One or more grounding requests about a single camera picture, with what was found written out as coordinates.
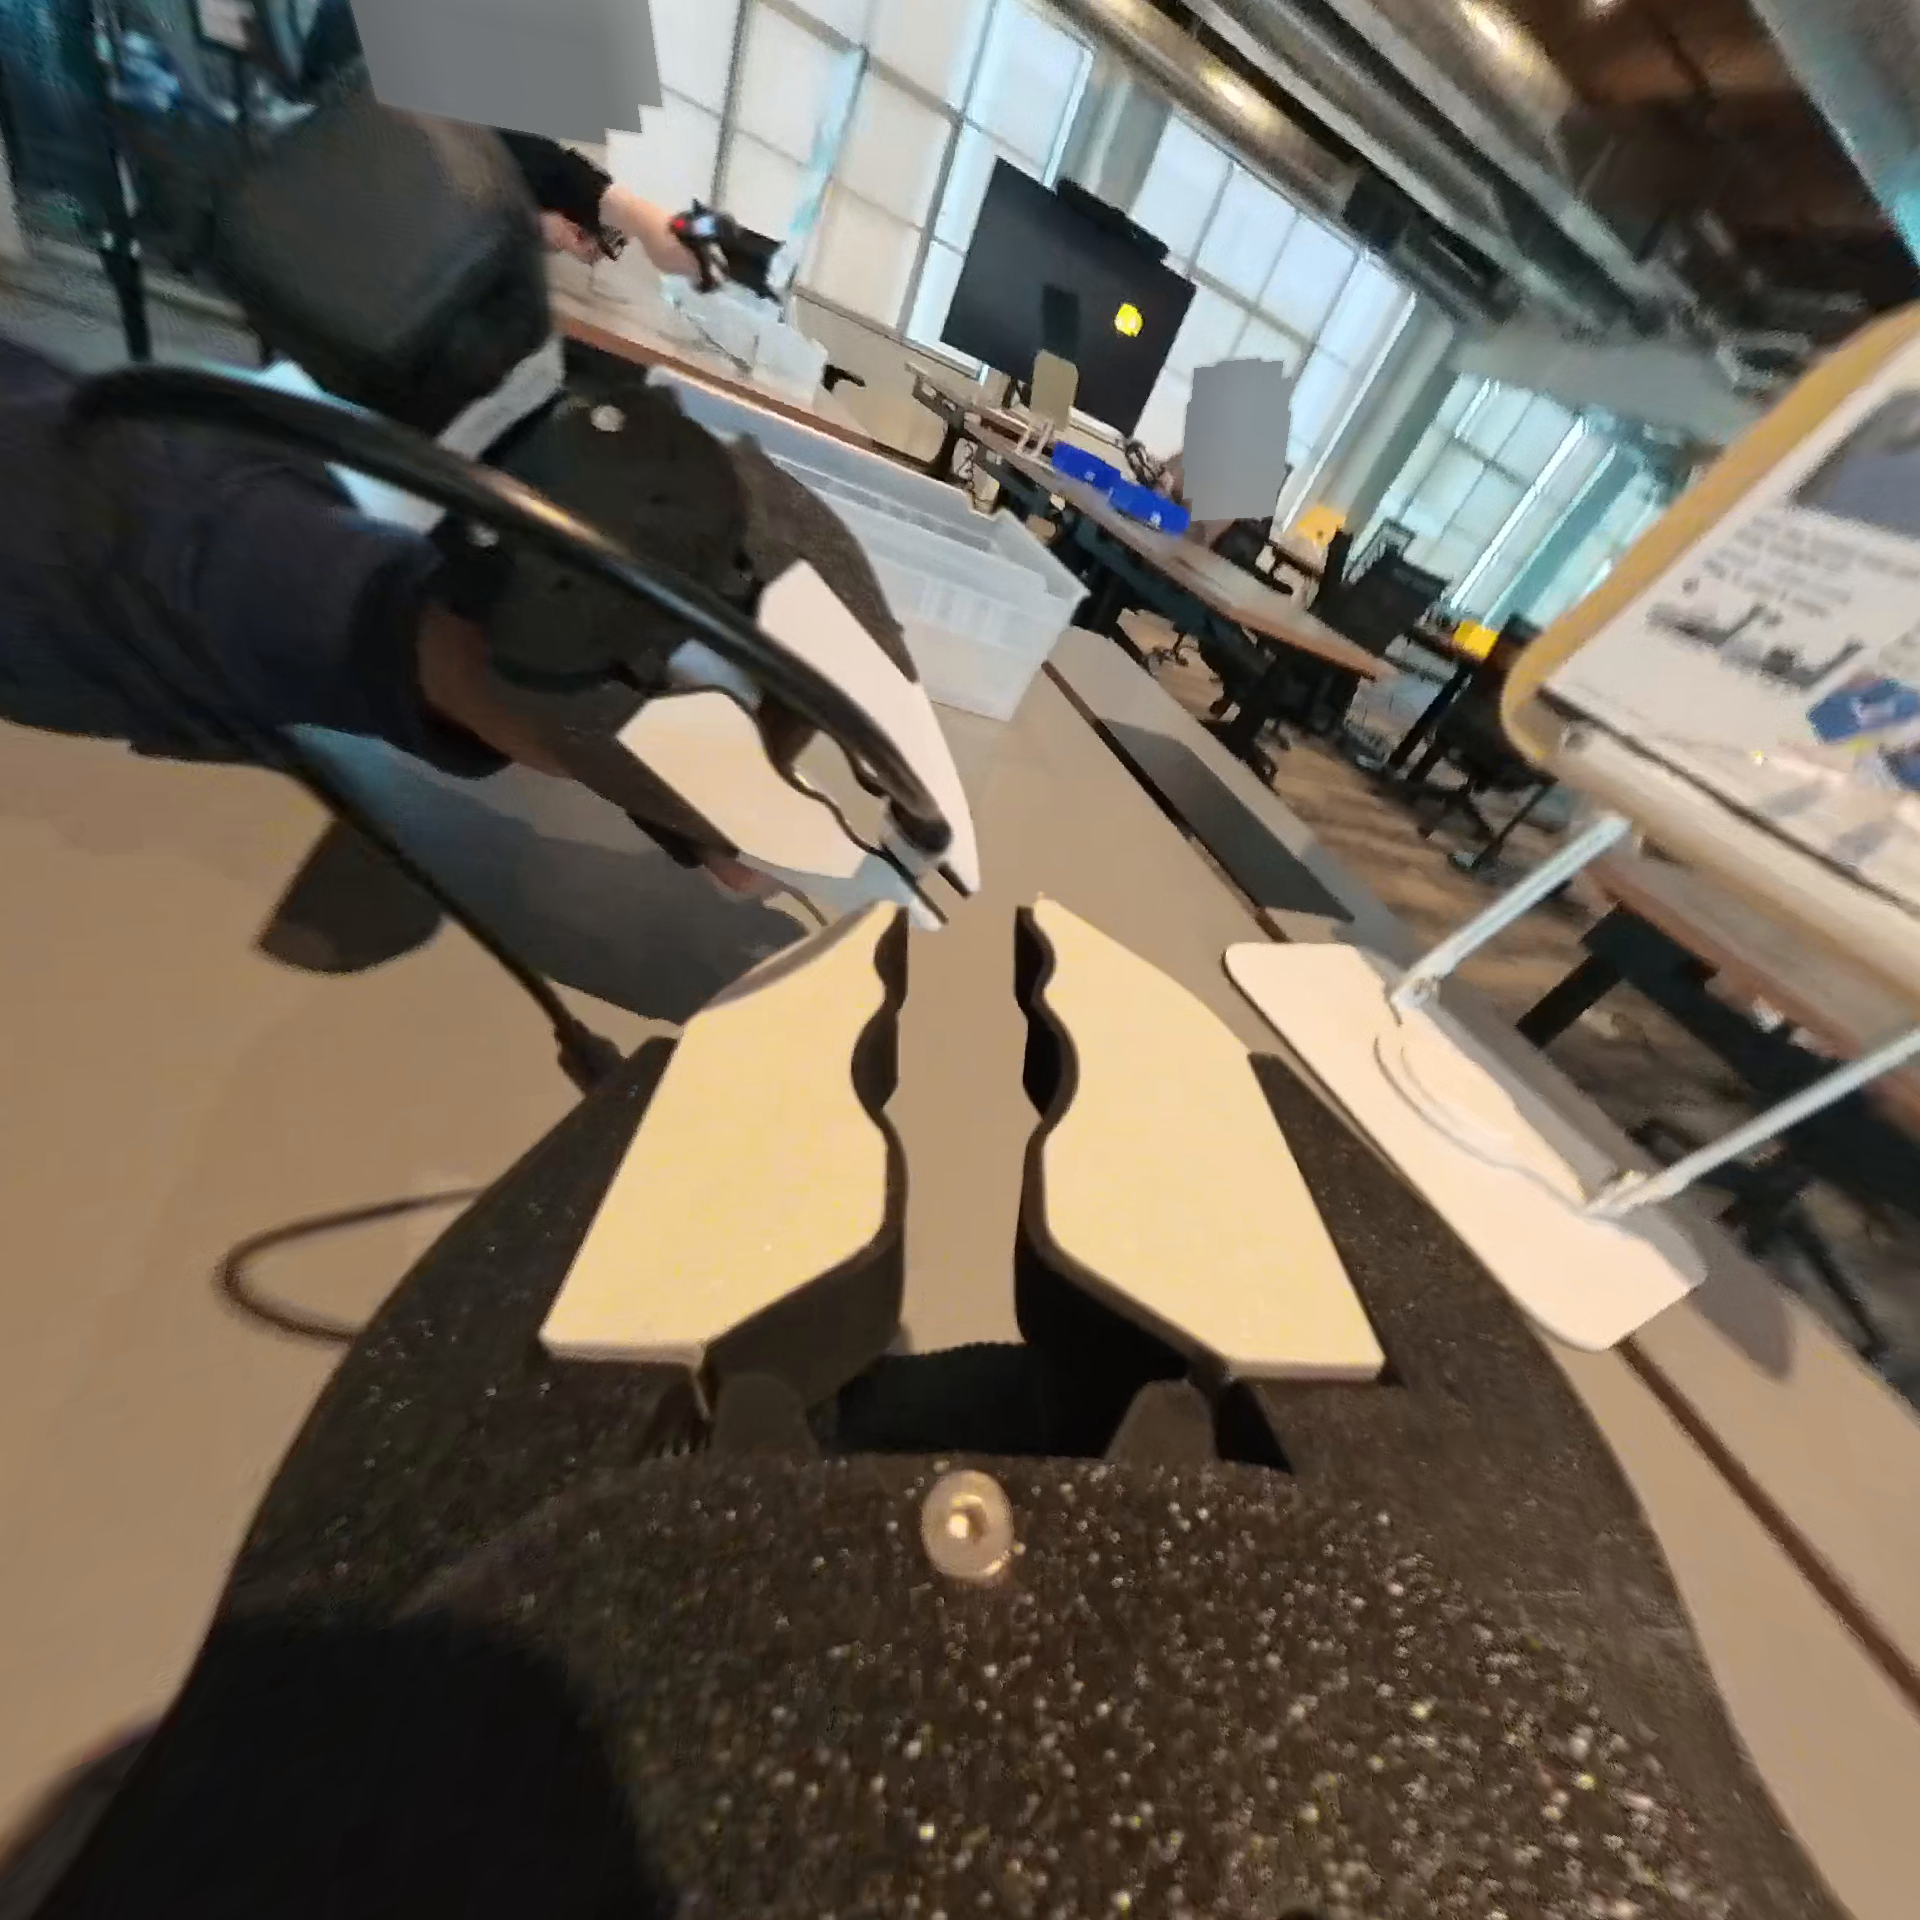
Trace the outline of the person's left hand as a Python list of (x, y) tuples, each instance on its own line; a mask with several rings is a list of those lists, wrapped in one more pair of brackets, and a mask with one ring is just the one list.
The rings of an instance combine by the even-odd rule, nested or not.
[(412, 620), (399, 694), (383, 739), (463, 777), (518, 766), (583, 780), (600, 760), (631, 750), (624, 735), (639, 720), (613, 700), (573, 700), (504, 680), (482, 630), (439, 607)]

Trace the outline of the printed instruction sheet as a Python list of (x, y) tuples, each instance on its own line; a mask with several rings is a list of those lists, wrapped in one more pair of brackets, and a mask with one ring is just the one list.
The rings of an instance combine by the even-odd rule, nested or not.
[(1738, 820), (1916, 912), (1916, 307), (1822, 362), (1527, 665), (1565, 770)]

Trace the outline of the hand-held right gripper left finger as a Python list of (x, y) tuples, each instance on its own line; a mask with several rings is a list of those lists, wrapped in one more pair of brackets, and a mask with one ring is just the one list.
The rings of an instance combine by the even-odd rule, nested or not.
[(815, 1408), (895, 1342), (906, 919), (871, 905), (719, 993), (662, 1072), (540, 1329), (558, 1361)]

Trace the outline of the black desk mat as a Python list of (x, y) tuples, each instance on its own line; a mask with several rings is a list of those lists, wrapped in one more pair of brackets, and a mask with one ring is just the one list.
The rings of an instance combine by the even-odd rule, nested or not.
[(1181, 740), (1152, 730), (1096, 726), (1133, 780), (1222, 879), (1265, 916), (1349, 926), (1353, 914)]

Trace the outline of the clear plastic bin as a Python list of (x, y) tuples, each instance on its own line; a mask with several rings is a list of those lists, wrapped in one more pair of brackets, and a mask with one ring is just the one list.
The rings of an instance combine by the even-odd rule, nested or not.
[(665, 281), (662, 300), (693, 338), (719, 353), (735, 370), (790, 388), (820, 386), (826, 351), (792, 328), (776, 303), (743, 295), (734, 287), (705, 294), (687, 280)]
[(981, 513), (957, 488), (694, 376), (649, 379), (717, 438), (753, 439), (849, 528), (934, 705), (999, 726), (1017, 715), (1087, 594), (1020, 518)]

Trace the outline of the black cable silver plug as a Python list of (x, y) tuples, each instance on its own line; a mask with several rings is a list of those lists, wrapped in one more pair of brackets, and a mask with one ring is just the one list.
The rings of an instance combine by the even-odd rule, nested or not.
[(537, 612), (501, 620), (487, 665), (569, 780), (670, 854), (725, 851), (792, 896), (849, 864), (860, 905), (943, 912), (924, 879), (970, 896), (970, 809), (926, 694), (809, 566), (752, 611), (628, 547), (493, 465), (328, 395), (184, 367), (81, 379), (64, 432), (215, 435), (357, 473), (488, 530)]

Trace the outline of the silver ventilation duct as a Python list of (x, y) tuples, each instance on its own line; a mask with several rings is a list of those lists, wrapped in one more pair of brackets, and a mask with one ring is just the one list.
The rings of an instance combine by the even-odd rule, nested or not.
[(1578, 187), (1576, 119), (1500, 6), (1060, 6), (1272, 185), (1350, 227), (1393, 227), (1432, 291), (1601, 326), (1672, 278)]

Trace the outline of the black office chair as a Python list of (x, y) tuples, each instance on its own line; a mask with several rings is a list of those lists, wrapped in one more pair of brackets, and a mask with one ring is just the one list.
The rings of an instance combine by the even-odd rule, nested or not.
[(1340, 577), (1324, 578), (1314, 599), (1316, 618), (1368, 657), (1384, 657), (1391, 643), (1448, 594), (1448, 580), (1415, 566), (1409, 547), (1409, 528), (1383, 520), (1366, 542), (1346, 555)]
[(1473, 848), (1452, 855), (1466, 875), (1490, 879), (1506, 844), (1552, 792), (1549, 777), (1527, 760), (1503, 727), (1503, 689), (1513, 667), (1540, 635), (1524, 615), (1511, 615), (1478, 672), (1455, 695), (1413, 766), (1413, 798), (1422, 811), (1422, 838), (1447, 820), (1477, 834)]

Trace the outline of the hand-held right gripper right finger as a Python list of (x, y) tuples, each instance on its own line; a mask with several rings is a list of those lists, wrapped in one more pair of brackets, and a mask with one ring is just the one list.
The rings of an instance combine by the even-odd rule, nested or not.
[(1384, 1345), (1239, 1033), (1046, 896), (1015, 916), (1015, 1000), (1023, 1342), (1113, 1408), (1164, 1379), (1377, 1386)]

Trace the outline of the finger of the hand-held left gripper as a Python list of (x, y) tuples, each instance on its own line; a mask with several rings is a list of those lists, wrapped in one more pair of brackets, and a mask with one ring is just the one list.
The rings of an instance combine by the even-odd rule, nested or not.
[(956, 896), (981, 889), (970, 802), (921, 684), (887, 657), (809, 563), (781, 572), (759, 598), (759, 634), (809, 684), (831, 691), (810, 726), (845, 758), (879, 816), (879, 844), (914, 879), (934, 875)]
[(644, 775), (693, 818), (690, 838), (822, 912), (830, 921), (894, 905), (918, 930), (938, 910), (901, 874), (878, 840), (860, 833), (839, 798), (805, 774), (780, 770), (757, 723), (719, 691), (649, 703), (615, 735)]

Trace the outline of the person's left forearm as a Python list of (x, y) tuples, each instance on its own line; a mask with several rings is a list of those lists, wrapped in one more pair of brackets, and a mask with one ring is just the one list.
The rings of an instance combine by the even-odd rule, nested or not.
[(332, 481), (216, 439), (77, 428), (80, 378), (2, 344), (2, 715), (169, 762), (274, 766), (287, 730), (462, 777), (501, 758), (416, 663), (439, 553)]

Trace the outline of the black tripod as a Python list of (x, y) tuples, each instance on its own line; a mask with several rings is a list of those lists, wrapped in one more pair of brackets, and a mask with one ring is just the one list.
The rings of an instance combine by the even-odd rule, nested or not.
[(106, 172), (102, 271), (116, 303), (127, 362), (146, 367), (152, 362), (152, 328), (136, 238), (133, 175), (127, 170), (111, 91), (116, 80), (116, 20), (111, 6), (85, 2), (85, 20), (92, 76), (101, 98), (98, 114)]

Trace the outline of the black monitor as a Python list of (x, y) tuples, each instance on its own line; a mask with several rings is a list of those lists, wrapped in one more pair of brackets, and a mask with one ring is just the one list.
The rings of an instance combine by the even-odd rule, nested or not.
[(1072, 410), (1132, 439), (1193, 295), (1132, 217), (996, 160), (936, 344), (1017, 385), (1050, 353), (1076, 370)]

